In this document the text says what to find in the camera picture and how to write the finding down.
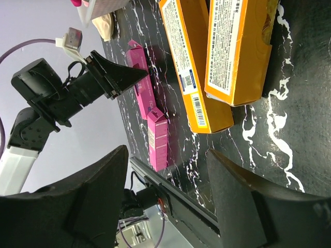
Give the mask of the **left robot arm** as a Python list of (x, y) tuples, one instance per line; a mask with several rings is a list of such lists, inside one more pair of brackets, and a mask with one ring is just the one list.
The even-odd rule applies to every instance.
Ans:
[(12, 86), (27, 101), (13, 124), (1, 157), (1, 195), (21, 192), (32, 165), (59, 126), (71, 127), (71, 117), (101, 96), (115, 99), (148, 76), (143, 69), (115, 64), (98, 52), (80, 62), (76, 77), (63, 82), (44, 58), (15, 73)]

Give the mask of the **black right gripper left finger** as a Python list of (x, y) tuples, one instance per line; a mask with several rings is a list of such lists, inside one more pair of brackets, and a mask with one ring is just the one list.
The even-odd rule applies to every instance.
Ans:
[(113, 247), (128, 149), (33, 193), (1, 197), (1, 247)]

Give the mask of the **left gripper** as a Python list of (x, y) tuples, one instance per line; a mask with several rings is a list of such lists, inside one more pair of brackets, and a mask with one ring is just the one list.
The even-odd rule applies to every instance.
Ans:
[(144, 69), (113, 63), (97, 51), (92, 51), (87, 60), (83, 72), (67, 81), (67, 90), (83, 107), (101, 96), (113, 100), (148, 76)]

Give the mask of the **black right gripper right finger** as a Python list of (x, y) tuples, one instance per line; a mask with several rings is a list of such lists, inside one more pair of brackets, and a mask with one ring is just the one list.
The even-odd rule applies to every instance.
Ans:
[(330, 247), (330, 197), (291, 190), (207, 153), (223, 247)]

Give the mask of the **pink toothpaste box small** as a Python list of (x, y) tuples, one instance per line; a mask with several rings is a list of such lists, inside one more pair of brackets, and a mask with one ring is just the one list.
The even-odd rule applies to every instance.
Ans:
[(158, 172), (167, 167), (168, 120), (157, 107), (147, 115), (149, 161)]

